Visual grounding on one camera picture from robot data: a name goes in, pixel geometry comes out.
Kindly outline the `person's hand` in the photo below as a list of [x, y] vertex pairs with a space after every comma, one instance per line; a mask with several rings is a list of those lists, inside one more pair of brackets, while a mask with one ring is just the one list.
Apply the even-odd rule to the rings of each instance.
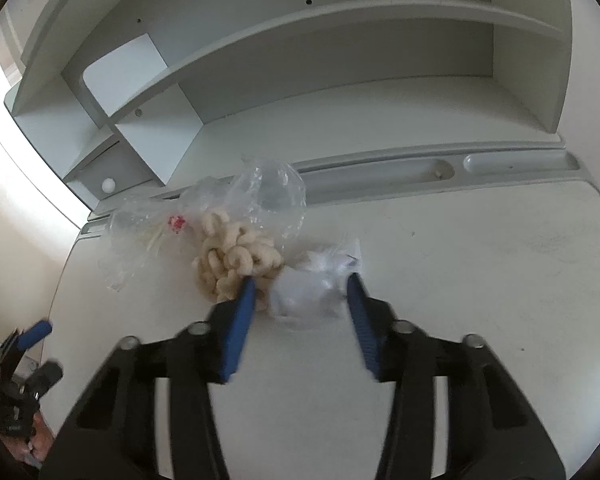
[[41, 412], [33, 415], [32, 428], [34, 433], [30, 438], [16, 443], [16, 457], [20, 462], [30, 465], [44, 463], [55, 441], [53, 431], [47, 426]]

